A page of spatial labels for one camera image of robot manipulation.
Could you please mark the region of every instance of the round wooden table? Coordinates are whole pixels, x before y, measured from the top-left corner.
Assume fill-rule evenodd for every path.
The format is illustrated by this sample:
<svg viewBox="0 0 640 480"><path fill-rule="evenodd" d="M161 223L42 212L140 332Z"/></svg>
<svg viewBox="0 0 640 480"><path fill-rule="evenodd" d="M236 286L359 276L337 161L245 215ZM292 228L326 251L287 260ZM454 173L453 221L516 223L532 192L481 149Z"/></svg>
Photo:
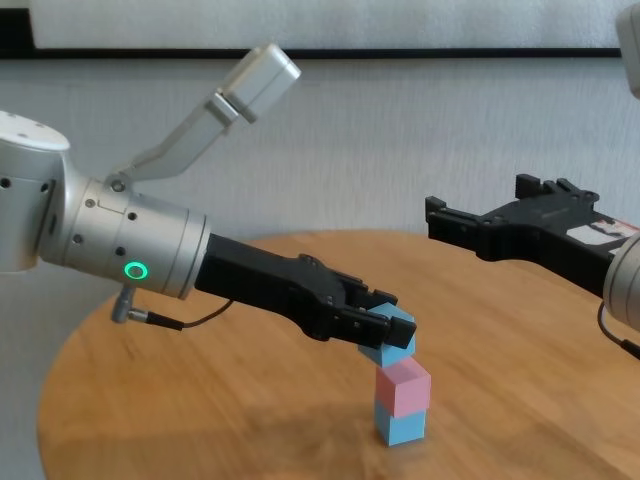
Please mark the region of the round wooden table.
<svg viewBox="0 0 640 480"><path fill-rule="evenodd" d="M44 385L49 480L640 479L640 362L600 333L592 295L536 265L485 263L425 235L255 244L315 255L415 315L416 359L433 382L425 440L379 440L375 365L355 345L311 340L240 304L183 332L115 325L109 302L69 338ZM224 302L136 298L184 321Z"/></svg>

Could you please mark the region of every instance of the black cable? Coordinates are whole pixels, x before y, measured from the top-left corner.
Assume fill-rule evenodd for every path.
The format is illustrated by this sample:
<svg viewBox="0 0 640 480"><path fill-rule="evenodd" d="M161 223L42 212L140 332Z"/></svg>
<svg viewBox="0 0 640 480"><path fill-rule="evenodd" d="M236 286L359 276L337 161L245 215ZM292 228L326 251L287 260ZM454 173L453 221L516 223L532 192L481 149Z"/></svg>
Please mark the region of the black cable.
<svg viewBox="0 0 640 480"><path fill-rule="evenodd" d="M640 345L633 343L631 340L622 340L611 333L611 330L607 328L607 324L604 320L604 310L604 302L602 302L600 304L600 308L598 308L598 326L600 327L600 330L602 330L602 333L604 333L609 340L618 345L625 352L640 360Z"/></svg>
<svg viewBox="0 0 640 480"><path fill-rule="evenodd" d="M604 302L602 302L600 304L600 308L598 308L598 326L600 327L600 330L602 330L602 333L604 333L604 335L609 340L611 340L613 343L615 343L618 346L622 344L622 340L616 337L613 333L611 333L611 330L607 328L607 324L605 323L605 320L604 320Z"/></svg>
<svg viewBox="0 0 640 480"><path fill-rule="evenodd" d="M182 328L192 328L192 327L198 327L200 325L202 325L203 323L208 322L209 320L211 320L212 318L217 317L218 315L223 314L233 303L233 300L228 300L227 303L225 303L222 307L220 307L218 310L216 310L213 313L210 313L209 315L207 315L206 317L202 317L200 320L196 320L195 322L190 322L190 323L185 323Z"/></svg>
<svg viewBox="0 0 640 480"><path fill-rule="evenodd" d="M160 315L159 313L155 313L155 312L147 312L144 322L149 325L156 325L158 327L164 327L164 328L169 328L171 330L181 331L184 328L198 327L203 323L208 322L212 318L215 318L218 315L221 315L231 306L232 303L233 303L233 300L228 300L227 303L225 303L218 310L216 310L213 313L210 313L206 317L202 317L200 320L196 320L195 322L184 323L179 320L175 320L173 318L166 317L164 315Z"/></svg>

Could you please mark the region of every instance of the wall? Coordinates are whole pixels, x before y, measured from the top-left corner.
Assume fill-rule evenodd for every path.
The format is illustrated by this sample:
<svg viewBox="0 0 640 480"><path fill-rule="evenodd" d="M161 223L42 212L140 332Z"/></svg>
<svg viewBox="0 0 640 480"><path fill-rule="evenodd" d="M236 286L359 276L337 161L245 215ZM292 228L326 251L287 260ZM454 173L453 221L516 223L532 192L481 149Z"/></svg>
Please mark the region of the wall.
<svg viewBox="0 0 640 480"><path fill-rule="evenodd" d="M64 132L105 175L166 134L229 62L2 62L0 108ZM425 232L426 195L475 213L512 200L516 173L566 176L640 223L640 103L618 60L301 62L303 77L180 178L149 193L240 239L292 230ZM116 286L42 265L0 277L0 469L41 478L39 389L66 336Z"/></svg>
<svg viewBox="0 0 640 480"><path fill-rule="evenodd" d="M26 8L29 0L0 0L0 8Z"/></svg>

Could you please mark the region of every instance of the cube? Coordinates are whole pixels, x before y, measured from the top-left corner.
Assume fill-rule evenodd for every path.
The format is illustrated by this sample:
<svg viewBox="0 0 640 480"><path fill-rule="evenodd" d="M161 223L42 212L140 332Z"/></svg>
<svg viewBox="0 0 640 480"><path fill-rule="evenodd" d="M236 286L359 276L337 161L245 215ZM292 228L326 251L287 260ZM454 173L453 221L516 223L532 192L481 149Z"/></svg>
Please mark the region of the cube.
<svg viewBox="0 0 640 480"><path fill-rule="evenodd" d="M415 412L405 417L394 417L380 402L375 402L376 430L387 446L421 440L427 429L427 412Z"/></svg>
<svg viewBox="0 0 640 480"><path fill-rule="evenodd" d="M376 401L394 417L429 409L431 375L412 357L376 368Z"/></svg>
<svg viewBox="0 0 640 480"><path fill-rule="evenodd" d="M398 317L403 320L415 323L413 316L399 309L395 305L385 303L369 310L371 313L384 315L387 318ZM409 342L407 348L399 348L392 345L382 345L380 348L371 348L358 345L358 350L366 357L372 360L379 367L389 367L396 362L404 360L416 353L416 337L415 334Z"/></svg>

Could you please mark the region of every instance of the screw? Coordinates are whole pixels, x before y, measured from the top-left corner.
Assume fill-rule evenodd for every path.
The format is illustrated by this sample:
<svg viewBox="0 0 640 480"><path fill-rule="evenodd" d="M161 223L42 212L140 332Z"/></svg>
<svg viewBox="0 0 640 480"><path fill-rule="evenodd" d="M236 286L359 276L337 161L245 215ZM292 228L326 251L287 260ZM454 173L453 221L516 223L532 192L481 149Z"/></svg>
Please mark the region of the screw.
<svg viewBox="0 0 640 480"><path fill-rule="evenodd" d="M124 192L124 183L122 183L122 180L114 180L113 182L111 182L111 190L113 190L114 192L120 193L120 192Z"/></svg>

